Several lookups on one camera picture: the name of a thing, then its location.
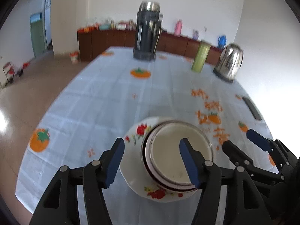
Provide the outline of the red flower white plate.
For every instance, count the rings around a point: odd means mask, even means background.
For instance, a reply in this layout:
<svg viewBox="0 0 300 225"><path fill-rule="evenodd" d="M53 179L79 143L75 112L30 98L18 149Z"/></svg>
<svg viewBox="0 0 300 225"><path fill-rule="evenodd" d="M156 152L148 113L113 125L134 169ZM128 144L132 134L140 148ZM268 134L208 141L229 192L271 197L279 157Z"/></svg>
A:
<svg viewBox="0 0 300 225"><path fill-rule="evenodd" d="M146 171L142 160L142 142L144 137L158 124L170 120L167 117L148 117L135 123L125 133L124 155L120 172L128 186L139 196L155 202L169 203L186 199L194 191L187 193L169 191L158 185Z"/></svg>

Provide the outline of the black smartphone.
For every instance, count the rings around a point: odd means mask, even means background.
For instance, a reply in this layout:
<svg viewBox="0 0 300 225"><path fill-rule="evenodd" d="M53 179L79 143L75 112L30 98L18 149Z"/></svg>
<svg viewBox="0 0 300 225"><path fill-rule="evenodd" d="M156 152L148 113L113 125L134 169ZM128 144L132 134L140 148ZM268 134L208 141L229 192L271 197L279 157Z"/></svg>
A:
<svg viewBox="0 0 300 225"><path fill-rule="evenodd" d="M243 97L243 101L245 102L248 109L252 113L254 119L258 120L258 121L262 121L262 117L261 117L260 113L257 111L256 106L253 104L251 99L249 99L248 97Z"/></svg>

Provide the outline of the persimmon print tablecloth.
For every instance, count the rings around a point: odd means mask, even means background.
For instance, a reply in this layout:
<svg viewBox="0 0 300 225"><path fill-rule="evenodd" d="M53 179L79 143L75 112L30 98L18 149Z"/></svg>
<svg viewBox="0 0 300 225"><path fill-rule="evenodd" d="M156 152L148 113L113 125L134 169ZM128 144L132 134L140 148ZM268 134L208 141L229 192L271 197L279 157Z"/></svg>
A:
<svg viewBox="0 0 300 225"><path fill-rule="evenodd" d="M232 168L221 144L230 140L255 166L277 172L266 152L246 137L254 129L271 137L264 120L257 121L243 101L238 82L219 79L212 66L193 72L182 56L162 53L156 60L133 58L130 48L111 47L109 56L93 60L61 92L38 124L48 146L28 148L19 170L16 197L34 212L59 167L82 167L111 148L116 138L130 143L128 130L139 125L134 146L149 129L148 117L170 117L205 132L214 150L214 162Z"/></svg>

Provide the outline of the stainless electric kettle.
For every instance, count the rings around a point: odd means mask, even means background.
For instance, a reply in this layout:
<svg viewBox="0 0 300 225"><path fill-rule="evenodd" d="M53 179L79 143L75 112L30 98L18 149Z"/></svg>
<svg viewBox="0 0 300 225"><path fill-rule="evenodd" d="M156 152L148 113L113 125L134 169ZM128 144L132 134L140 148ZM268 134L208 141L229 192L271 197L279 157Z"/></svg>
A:
<svg viewBox="0 0 300 225"><path fill-rule="evenodd" d="M235 43L228 44L222 51L213 73L228 83L233 83L244 57L244 51Z"/></svg>

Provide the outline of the green tumbler bottle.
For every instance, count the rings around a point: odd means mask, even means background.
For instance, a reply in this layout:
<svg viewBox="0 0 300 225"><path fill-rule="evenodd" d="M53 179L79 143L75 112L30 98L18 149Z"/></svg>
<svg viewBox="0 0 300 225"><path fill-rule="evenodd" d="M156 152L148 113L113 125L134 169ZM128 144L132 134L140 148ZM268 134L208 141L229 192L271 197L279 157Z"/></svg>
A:
<svg viewBox="0 0 300 225"><path fill-rule="evenodd" d="M197 54L192 64L191 70L197 73L202 71L206 58L210 51L211 45L205 41L200 41Z"/></svg>

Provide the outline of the blue thermos jug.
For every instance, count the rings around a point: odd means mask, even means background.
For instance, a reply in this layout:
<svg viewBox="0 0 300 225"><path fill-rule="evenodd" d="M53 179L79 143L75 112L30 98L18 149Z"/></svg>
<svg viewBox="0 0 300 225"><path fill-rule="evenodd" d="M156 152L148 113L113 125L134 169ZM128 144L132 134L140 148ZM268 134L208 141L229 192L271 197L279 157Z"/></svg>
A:
<svg viewBox="0 0 300 225"><path fill-rule="evenodd" d="M220 37L218 37L218 46L217 48L220 50L223 50L224 47L226 46L226 42L227 42L227 38L225 35L222 35Z"/></svg>

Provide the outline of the red folding chair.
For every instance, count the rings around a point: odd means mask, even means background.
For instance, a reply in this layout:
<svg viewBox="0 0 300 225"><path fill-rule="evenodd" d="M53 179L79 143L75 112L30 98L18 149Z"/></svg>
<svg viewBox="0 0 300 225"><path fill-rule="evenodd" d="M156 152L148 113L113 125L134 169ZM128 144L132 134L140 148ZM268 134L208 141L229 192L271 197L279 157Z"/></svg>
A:
<svg viewBox="0 0 300 225"><path fill-rule="evenodd" d="M16 72L12 64L10 62L7 62L3 65L2 69L7 83L12 83L14 81L14 77L16 77Z"/></svg>

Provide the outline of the white orange bucket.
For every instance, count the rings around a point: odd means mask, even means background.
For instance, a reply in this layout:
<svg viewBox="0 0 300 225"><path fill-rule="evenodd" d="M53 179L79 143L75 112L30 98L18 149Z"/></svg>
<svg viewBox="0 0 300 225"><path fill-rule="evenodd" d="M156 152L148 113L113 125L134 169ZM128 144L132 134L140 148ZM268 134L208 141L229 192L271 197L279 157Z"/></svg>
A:
<svg viewBox="0 0 300 225"><path fill-rule="evenodd" d="M79 63L79 52L72 52L70 53L70 60L72 64Z"/></svg>

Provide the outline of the pink thermos bottle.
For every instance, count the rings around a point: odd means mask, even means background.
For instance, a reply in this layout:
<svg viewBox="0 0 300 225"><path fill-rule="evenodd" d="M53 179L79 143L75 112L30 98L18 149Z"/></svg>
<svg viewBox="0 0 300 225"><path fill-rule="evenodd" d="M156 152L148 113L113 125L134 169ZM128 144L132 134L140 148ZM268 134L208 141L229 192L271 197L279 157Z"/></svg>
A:
<svg viewBox="0 0 300 225"><path fill-rule="evenodd" d="M175 25L175 30L174 30L174 35L175 35L175 36L180 36L180 35L181 35L182 26L183 26L182 20L179 19L179 20L176 22L176 25Z"/></svg>

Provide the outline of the green door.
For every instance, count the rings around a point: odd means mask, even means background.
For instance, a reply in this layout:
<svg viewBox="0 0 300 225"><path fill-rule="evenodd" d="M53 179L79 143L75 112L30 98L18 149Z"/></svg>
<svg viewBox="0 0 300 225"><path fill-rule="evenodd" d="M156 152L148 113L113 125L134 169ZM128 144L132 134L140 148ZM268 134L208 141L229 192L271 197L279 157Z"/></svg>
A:
<svg viewBox="0 0 300 225"><path fill-rule="evenodd" d="M44 54L47 50L45 31L43 25L43 13L36 13L30 17L31 44L34 57Z"/></svg>

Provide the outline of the dark wooden sideboard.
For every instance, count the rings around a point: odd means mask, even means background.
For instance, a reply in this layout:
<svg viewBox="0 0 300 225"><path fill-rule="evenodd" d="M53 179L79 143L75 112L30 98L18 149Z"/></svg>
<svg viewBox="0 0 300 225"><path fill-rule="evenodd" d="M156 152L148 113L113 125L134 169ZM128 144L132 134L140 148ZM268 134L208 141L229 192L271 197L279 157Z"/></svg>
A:
<svg viewBox="0 0 300 225"><path fill-rule="evenodd" d="M134 30L99 30L94 27L77 30L80 59L90 62L110 47L135 47L136 32ZM200 42L187 37L161 33L157 51L168 52L194 59Z"/></svg>

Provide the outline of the large dark thermos flask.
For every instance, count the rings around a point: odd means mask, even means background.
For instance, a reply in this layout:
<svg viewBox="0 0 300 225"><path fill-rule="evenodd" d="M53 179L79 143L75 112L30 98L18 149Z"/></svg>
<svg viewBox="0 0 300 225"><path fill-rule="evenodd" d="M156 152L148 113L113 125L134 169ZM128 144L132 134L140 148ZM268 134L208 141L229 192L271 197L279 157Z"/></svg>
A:
<svg viewBox="0 0 300 225"><path fill-rule="evenodd" d="M162 32L160 4L155 1L143 1L137 13L135 44L133 56L138 60L156 59L156 50Z"/></svg>

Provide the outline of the teal basin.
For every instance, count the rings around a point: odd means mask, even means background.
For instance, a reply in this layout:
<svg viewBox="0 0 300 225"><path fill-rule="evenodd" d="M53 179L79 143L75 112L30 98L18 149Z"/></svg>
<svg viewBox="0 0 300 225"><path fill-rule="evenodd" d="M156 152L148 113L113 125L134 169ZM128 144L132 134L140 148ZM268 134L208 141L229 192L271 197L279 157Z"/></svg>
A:
<svg viewBox="0 0 300 225"><path fill-rule="evenodd" d="M110 30L110 23L104 23L104 24L100 24L99 25L99 30L100 31L106 31L106 30Z"/></svg>

